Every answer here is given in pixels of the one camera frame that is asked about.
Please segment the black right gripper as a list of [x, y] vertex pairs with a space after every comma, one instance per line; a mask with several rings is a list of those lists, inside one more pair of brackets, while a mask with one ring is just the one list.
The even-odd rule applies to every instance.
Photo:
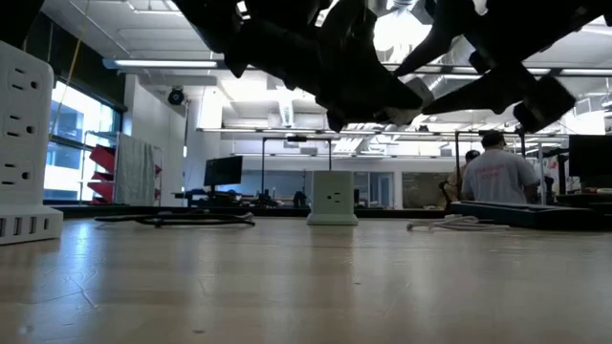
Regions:
[[600, 16], [612, 26], [612, 0], [485, 0], [485, 7], [480, 14], [473, 0], [429, 0], [432, 28], [393, 75], [413, 73], [463, 36], [475, 49], [470, 64], [483, 76], [434, 100], [424, 115], [467, 110], [500, 115], [528, 94], [536, 78], [527, 71], [496, 69], [520, 68], [528, 57]]

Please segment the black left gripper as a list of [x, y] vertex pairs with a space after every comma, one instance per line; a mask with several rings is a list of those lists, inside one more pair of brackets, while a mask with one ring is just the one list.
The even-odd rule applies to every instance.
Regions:
[[352, 123], [409, 125], [424, 100], [377, 57], [377, 16], [365, 0], [172, 0], [206, 46], [239, 78], [249, 66], [289, 89], [319, 91], [329, 128]]

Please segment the tall white power strip tower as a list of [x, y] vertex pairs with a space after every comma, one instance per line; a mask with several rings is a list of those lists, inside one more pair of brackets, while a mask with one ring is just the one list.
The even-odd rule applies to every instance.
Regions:
[[55, 78], [0, 41], [0, 246], [56, 239], [63, 213], [43, 204]]

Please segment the small pale green outlet cube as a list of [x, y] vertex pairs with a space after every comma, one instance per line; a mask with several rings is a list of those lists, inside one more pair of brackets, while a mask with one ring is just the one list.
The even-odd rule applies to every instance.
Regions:
[[313, 173], [309, 226], [356, 226], [354, 177], [350, 171]]

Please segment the person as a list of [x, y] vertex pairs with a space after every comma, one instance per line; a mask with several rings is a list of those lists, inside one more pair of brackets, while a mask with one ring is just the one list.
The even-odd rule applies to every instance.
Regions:
[[450, 203], [456, 202], [459, 198], [461, 191], [462, 181], [465, 175], [465, 170], [468, 164], [474, 159], [480, 156], [480, 152], [477, 150], [470, 150], [465, 155], [465, 162], [459, 165], [453, 172], [451, 172], [444, 184], [444, 191], [448, 196]]
[[490, 131], [481, 139], [484, 152], [467, 164], [462, 200], [500, 204], [527, 204], [536, 198], [538, 179], [522, 156], [505, 150], [501, 132]]

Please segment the black computer monitor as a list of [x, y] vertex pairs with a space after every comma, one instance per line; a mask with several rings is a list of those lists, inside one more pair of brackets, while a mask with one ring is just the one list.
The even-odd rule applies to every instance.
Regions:
[[240, 184], [243, 157], [233, 156], [206, 161], [204, 186]]
[[569, 176], [581, 188], [612, 188], [612, 136], [569, 137]]

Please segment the long ceiling light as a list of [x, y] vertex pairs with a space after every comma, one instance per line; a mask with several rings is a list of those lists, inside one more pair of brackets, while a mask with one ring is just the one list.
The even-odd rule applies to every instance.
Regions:
[[222, 66], [215, 60], [111, 59], [104, 58], [107, 69], [186, 69], [214, 70]]

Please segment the grey hanging cloth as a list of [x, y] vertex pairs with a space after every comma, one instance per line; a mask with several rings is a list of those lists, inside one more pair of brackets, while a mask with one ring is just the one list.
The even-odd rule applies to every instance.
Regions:
[[156, 179], [153, 146], [144, 140], [121, 134], [117, 153], [115, 203], [152, 206]]

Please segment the red storage bin rack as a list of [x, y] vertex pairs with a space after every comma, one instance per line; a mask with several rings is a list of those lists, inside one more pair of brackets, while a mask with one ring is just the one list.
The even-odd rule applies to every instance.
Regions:
[[[157, 187], [157, 177], [161, 173], [162, 169], [155, 162], [156, 156], [154, 148], [153, 151], [156, 177], [155, 204], [158, 201], [161, 193], [161, 190]], [[91, 181], [87, 183], [87, 186], [96, 193], [96, 196], [92, 200], [93, 204], [116, 204], [114, 193], [117, 157], [118, 153], [116, 148], [105, 147], [99, 144], [91, 152], [90, 160], [104, 169], [104, 172], [95, 172], [91, 177]]]

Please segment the silver ventilation duct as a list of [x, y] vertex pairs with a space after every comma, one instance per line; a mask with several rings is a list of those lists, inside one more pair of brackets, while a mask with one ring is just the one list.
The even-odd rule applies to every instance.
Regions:
[[425, 83], [435, 98], [449, 94], [480, 77], [469, 62], [470, 55], [474, 52], [475, 49], [466, 38], [456, 38], [447, 53], [428, 64], [435, 71], [439, 71], [439, 74], [417, 74], [417, 77]]

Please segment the black metal gantry frame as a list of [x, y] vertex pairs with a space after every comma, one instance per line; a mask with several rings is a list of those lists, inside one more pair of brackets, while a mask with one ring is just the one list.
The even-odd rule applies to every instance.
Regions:
[[303, 135], [293, 135], [290, 137], [263, 137], [261, 142], [261, 177], [260, 177], [260, 192], [261, 194], [265, 193], [265, 159], [266, 159], [266, 143], [268, 140], [283, 140], [283, 141], [290, 141], [290, 142], [306, 142], [308, 140], [312, 140], [312, 141], [325, 141], [328, 143], [328, 170], [331, 171], [332, 170], [332, 139], [331, 138], [308, 138], [306, 136]]

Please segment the black metal table frame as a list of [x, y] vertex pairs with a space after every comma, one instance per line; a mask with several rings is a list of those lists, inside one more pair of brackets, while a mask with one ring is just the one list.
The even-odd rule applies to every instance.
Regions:
[[[123, 215], [152, 215], [159, 212], [188, 213], [197, 207], [180, 206], [129, 206], [129, 205], [65, 205], [52, 204], [51, 208], [64, 213], [65, 218], [94, 218]], [[250, 212], [255, 217], [271, 218], [306, 218], [310, 214], [307, 208], [262, 208], [262, 207], [204, 207], [214, 214], [242, 215]], [[400, 209], [385, 210], [373, 208], [357, 208], [355, 215], [359, 219], [439, 219], [449, 215], [445, 210]]]

